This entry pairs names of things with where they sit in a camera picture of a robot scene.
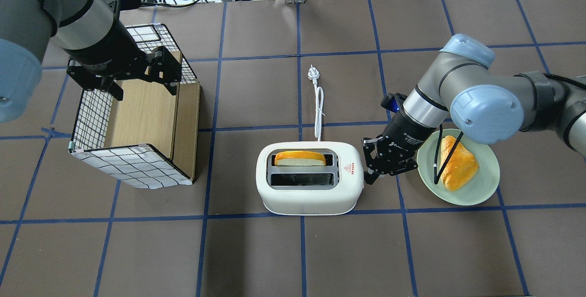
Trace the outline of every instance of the blue tape line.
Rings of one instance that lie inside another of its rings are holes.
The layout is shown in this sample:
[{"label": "blue tape line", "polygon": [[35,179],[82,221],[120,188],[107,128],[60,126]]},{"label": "blue tape line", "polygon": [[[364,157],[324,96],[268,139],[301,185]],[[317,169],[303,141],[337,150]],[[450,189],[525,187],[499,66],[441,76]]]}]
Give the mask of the blue tape line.
[{"label": "blue tape line", "polygon": [[57,104],[55,105],[55,110],[53,111],[53,116],[51,116],[51,125],[55,123],[55,119],[57,118],[57,112],[59,111],[59,105],[61,105],[61,99],[63,99],[63,93],[65,93],[65,86],[67,86],[67,81],[69,80],[69,76],[65,74],[65,79],[63,80],[63,85],[61,86],[61,91],[59,92],[59,97],[57,98]]},{"label": "blue tape line", "polygon": [[379,209],[379,210],[350,210],[344,215],[363,215],[363,214],[402,214],[403,209]]},{"label": "blue tape line", "polygon": [[307,297],[307,270],[305,262],[305,216],[299,216],[301,223],[301,293]]},{"label": "blue tape line", "polygon": [[387,124],[389,122],[384,120],[375,121],[364,121],[364,122],[339,122],[339,123],[326,123],[324,126],[354,126],[354,125],[375,125],[375,124]]},{"label": "blue tape line", "polygon": [[396,176],[396,178],[397,178],[397,192],[399,195],[399,205],[401,206],[401,210],[404,211],[404,213],[402,214],[403,232],[405,235],[405,249],[407,251],[407,261],[409,263],[409,275],[411,276],[411,287],[413,289],[413,296],[418,297],[417,281],[415,278],[415,266],[413,265],[413,254],[412,254],[412,249],[411,249],[411,238],[409,237],[409,224],[407,222],[407,212],[405,209],[405,201],[404,201],[404,199],[402,197],[402,193],[401,193],[401,185],[400,185],[399,176]]},{"label": "blue tape line", "polygon": [[535,44],[502,44],[502,45],[486,45],[490,49],[502,49],[502,48],[529,48],[534,47]]},{"label": "blue tape line", "polygon": [[[325,123],[323,126],[355,126],[355,125],[380,125],[387,124],[385,120],[363,121],[363,122],[334,122]],[[313,124],[301,124],[302,128],[313,128]],[[294,129],[299,127],[299,124],[284,124],[284,125],[258,125],[258,126],[235,126],[232,128],[205,128],[199,129],[198,132],[215,132],[218,131],[243,131],[243,130],[270,130],[270,129]]]},{"label": "blue tape line", "polygon": [[46,132],[51,138],[71,138],[71,134],[64,134],[63,132],[55,131],[53,128],[40,128],[42,132]]},{"label": "blue tape line", "polygon": [[450,13],[448,13],[448,6],[445,4],[445,0],[441,0],[441,5],[444,7],[445,18],[448,20],[448,26],[450,26],[450,33],[454,36],[454,26],[452,26],[452,20],[450,19]]},{"label": "blue tape line", "polygon": [[[302,87],[301,87],[301,9],[299,3],[295,3],[297,13],[297,111],[299,141],[303,141],[303,111],[302,111]],[[299,231],[301,232],[301,295],[307,297],[307,274],[305,266],[305,216],[299,217]]]},{"label": "blue tape line", "polygon": [[0,136],[0,140],[45,139],[46,136]]},{"label": "blue tape line", "polygon": [[513,251],[513,258],[515,258],[515,265],[517,266],[517,272],[519,273],[519,280],[521,280],[521,287],[523,287],[523,295],[529,296],[529,289],[527,288],[527,282],[525,281],[525,275],[523,274],[523,268],[521,267],[521,260],[519,260],[519,254],[517,253],[517,246],[515,245],[515,237],[513,237],[513,230],[509,222],[509,216],[505,209],[505,201],[503,195],[500,193],[500,187],[496,189],[496,195],[499,197],[500,208],[503,213],[503,219],[507,228],[507,235],[509,235],[509,242],[511,244],[511,251]]},{"label": "blue tape line", "polygon": [[481,206],[481,207],[446,207],[446,208],[416,208],[406,209],[409,214],[422,213],[465,213],[469,211],[499,211],[498,206]]},{"label": "blue tape line", "polygon": [[557,45],[584,45],[586,41],[580,42],[554,42],[554,43],[537,43],[540,47],[554,47]]},{"label": "blue tape line", "polygon": [[[553,205],[505,205],[508,210],[539,210],[539,209],[579,209],[586,208],[586,203],[559,203]],[[416,213],[458,213],[470,211],[500,211],[499,205],[488,205],[479,207],[446,207],[446,208],[410,208],[410,209],[368,209],[352,210],[343,214],[351,215],[368,215],[368,214],[416,214]],[[238,218],[268,218],[272,216],[283,216],[274,213],[246,213],[246,214],[218,214],[208,215],[208,220],[238,219]],[[129,216],[115,217],[113,222],[133,222],[133,221],[173,221],[173,220],[203,220],[204,215],[185,215],[185,216]],[[25,220],[0,220],[0,225],[21,224],[58,224],[64,222],[108,222],[109,218],[52,218],[52,219],[25,219]]]},{"label": "blue tape line", "polygon": [[533,40],[533,44],[535,45],[535,49],[537,50],[537,54],[539,55],[539,59],[542,61],[543,67],[545,68],[546,72],[550,72],[549,71],[549,67],[548,64],[546,64],[546,60],[543,57],[542,51],[539,48],[539,45],[537,44],[537,39],[535,38],[535,35],[533,34],[533,30],[531,29],[531,25],[529,24],[529,19],[527,19],[527,15],[525,15],[525,10],[523,9],[522,5],[521,5],[521,1],[519,0],[515,0],[517,2],[517,6],[519,7],[519,11],[521,11],[521,15],[523,16],[523,20],[525,20],[525,25],[527,26],[527,30],[529,30],[529,35],[531,36],[531,39]]},{"label": "blue tape line", "polygon": [[138,221],[175,221],[175,220],[202,220],[204,215],[186,216],[124,216],[114,218],[114,222],[138,222]]},{"label": "blue tape line", "polygon": [[157,21],[157,6],[155,5],[155,8],[152,11],[152,20],[151,23],[154,24],[155,21]]},{"label": "blue tape line", "polygon": [[235,126],[232,128],[216,128],[218,131],[243,131],[243,130],[269,130],[269,129],[291,129],[297,128],[298,124],[283,124],[283,125],[258,125],[258,126]]},{"label": "blue tape line", "polygon": [[[584,45],[586,41],[578,42],[557,42],[557,43],[537,43],[540,47],[551,47],[556,45]],[[535,44],[497,44],[487,45],[491,49],[499,48],[525,48],[534,47]],[[403,52],[424,52],[424,51],[440,51],[441,47],[435,48],[412,48],[412,49],[381,49],[380,53],[403,53]],[[223,61],[235,61],[235,60],[254,60],[254,59],[280,59],[280,58],[295,58],[295,57],[328,57],[333,55],[358,55],[358,54],[375,54],[377,50],[369,51],[346,51],[346,52],[324,52],[324,53],[297,53],[297,54],[285,54],[285,55],[259,55],[255,57],[226,57],[222,58]],[[218,61],[218,58],[207,58],[207,59],[189,59],[188,63],[207,63]]]},{"label": "blue tape line", "polygon": [[188,63],[209,63],[213,61],[218,61],[218,58],[209,58],[209,59],[189,59]]},{"label": "blue tape line", "polygon": [[108,252],[109,236],[112,232],[112,222],[114,219],[114,212],[116,211],[116,203],[118,202],[118,193],[120,191],[120,181],[116,182],[114,189],[114,197],[112,198],[112,207],[110,208],[110,216],[108,218],[108,228],[106,229],[106,236],[104,239],[104,247],[102,248],[102,256],[100,258],[100,266],[98,267],[98,275],[96,276],[96,286],[94,287],[94,297],[98,297],[100,290],[100,283],[102,280],[102,272],[104,270],[104,263],[106,260],[106,253]]},{"label": "blue tape line", "polygon": [[109,218],[57,218],[57,219],[25,219],[23,224],[62,224],[76,222],[108,222]]},{"label": "blue tape line", "polygon": [[[380,75],[380,83],[383,86],[383,96],[387,94],[387,83],[385,82],[385,70],[383,69],[383,58],[380,54],[380,42],[379,42],[379,32],[376,28],[376,19],[374,17],[374,10],[372,8],[372,0],[368,1],[368,8],[370,11],[370,20],[372,21],[372,30],[374,32],[374,43],[376,44],[376,56],[379,60],[379,75]],[[391,120],[391,113],[389,111],[385,111],[387,114],[387,120]]]},{"label": "blue tape line", "polygon": [[559,203],[557,205],[505,205],[507,210],[586,208],[586,203]]},{"label": "blue tape line", "polygon": [[282,54],[282,55],[256,55],[253,57],[228,57],[222,58],[223,61],[234,61],[234,60],[256,60],[256,59],[283,59],[297,57],[297,55]]},{"label": "blue tape line", "polygon": [[442,48],[418,48],[418,49],[384,49],[381,53],[400,53],[400,52],[423,52],[423,51],[440,51]]},{"label": "blue tape line", "polygon": [[299,141],[303,141],[303,105],[302,105],[302,78],[301,78],[301,9],[299,3],[295,3],[295,13],[297,14],[295,26],[297,26],[297,129]]},{"label": "blue tape line", "polygon": [[251,214],[217,214],[208,215],[208,219],[239,219],[239,218],[267,218],[270,216],[283,216],[274,213],[251,213]]},{"label": "blue tape line", "polygon": [[2,286],[2,281],[4,280],[4,275],[6,274],[6,268],[8,268],[8,262],[10,261],[10,257],[12,255],[12,251],[14,249],[14,245],[16,243],[16,237],[18,236],[18,232],[21,229],[22,220],[25,218],[25,212],[27,211],[27,205],[29,204],[29,200],[31,199],[31,194],[33,192],[33,186],[35,186],[35,181],[37,178],[38,170],[40,169],[40,165],[43,162],[44,154],[47,151],[47,147],[49,145],[49,141],[51,139],[51,135],[44,141],[43,150],[40,153],[40,157],[38,157],[38,162],[35,167],[35,171],[33,172],[33,177],[31,178],[31,183],[29,184],[29,189],[27,190],[27,196],[25,197],[25,202],[21,208],[21,214],[18,217],[18,224],[14,230],[14,234],[12,235],[12,240],[10,242],[10,247],[8,247],[8,252],[6,253],[6,259],[4,259],[4,265],[2,266],[2,272],[0,272],[0,286]]},{"label": "blue tape line", "polygon": [[201,240],[199,244],[199,264],[197,265],[197,285],[195,290],[196,297],[201,296],[201,279],[203,277],[203,258],[206,249],[206,233],[207,233],[207,215],[210,208],[210,191],[212,184],[212,167],[214,160],[214,145],[216,143],[216,126],[218,118],[218,103],[220,101],[220,78],[222,77],[222,54],[224,52],[224,33],[226,32],[226,11],[228,11],[228,4],[224,2],[224,10],[222,12],[222,29],[220,33],[220,49],[218,51],[218,72],[216,78],[216,99],[214,99],[214,117],[212,120],[212,140],[210,143],[210,159],[207,168],[206,181],[206,199],[203,204],[203,221],[201,224]]},{"label": "blue tape line", "polygon": [[376,50],[369,51],[346,51],[346,52],[324,52],[324,53],[300,53],[300,57],[327,57],[329,55],[356,55],[356,54],[375,54]]}]

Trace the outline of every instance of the red warning label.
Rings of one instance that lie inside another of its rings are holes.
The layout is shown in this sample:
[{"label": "red warning label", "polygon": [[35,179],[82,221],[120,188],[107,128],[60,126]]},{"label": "red warning label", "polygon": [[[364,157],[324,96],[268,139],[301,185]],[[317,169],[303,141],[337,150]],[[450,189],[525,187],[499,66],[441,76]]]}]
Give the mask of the red warning label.
[{"label": "red warning label", "polygon": [[347,172],[350,172],[351,174],[354,174],[354,163],[348,164],[344,168],[346,169]]}]

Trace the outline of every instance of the power plug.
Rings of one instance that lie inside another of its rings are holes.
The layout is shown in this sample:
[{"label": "power plug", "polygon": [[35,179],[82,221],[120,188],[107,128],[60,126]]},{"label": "power plug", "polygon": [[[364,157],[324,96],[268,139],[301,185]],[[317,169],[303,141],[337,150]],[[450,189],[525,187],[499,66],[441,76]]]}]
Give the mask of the power plug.
[{"label": "power plug", "polygon": [[310,80],[317,80],[320,78],[320,72],[313,65],[311,65],[309,72],[307,73],[307,77]]}]

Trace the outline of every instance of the white power cord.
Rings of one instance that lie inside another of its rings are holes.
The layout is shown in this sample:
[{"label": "white power cord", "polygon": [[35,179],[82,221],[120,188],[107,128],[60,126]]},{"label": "white power cord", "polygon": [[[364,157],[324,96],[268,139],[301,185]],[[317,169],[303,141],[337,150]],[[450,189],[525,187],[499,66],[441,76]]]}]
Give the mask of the white power cord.
[{"label": "white power cord", "polygon": [[314,135],[318,139],[318,142],[322,141],[322,115],[325,116],[322,109],[324,109],[324,89],[318,86],[318,78],[320,78],[320,72],[311,65],[307,77],[314,83],[315,90],[315,127]]}]

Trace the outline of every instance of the wooden panel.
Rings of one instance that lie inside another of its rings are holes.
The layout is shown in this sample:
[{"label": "wooden panel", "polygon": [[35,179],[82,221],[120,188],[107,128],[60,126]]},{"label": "wooden panel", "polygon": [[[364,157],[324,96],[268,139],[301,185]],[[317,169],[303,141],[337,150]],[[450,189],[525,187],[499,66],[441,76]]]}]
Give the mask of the wooden panel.
[{"label": "wooden panel", "polygon": [[119,84],[124,100],[112,104],[105,147],[149,143],[172,157],[177,97],[158,83],[129,80]]},{"label": "wooden panel", "polygon": [[182,84],[177,105],[173,163],[190,178],[195,177],[199,83]]}]

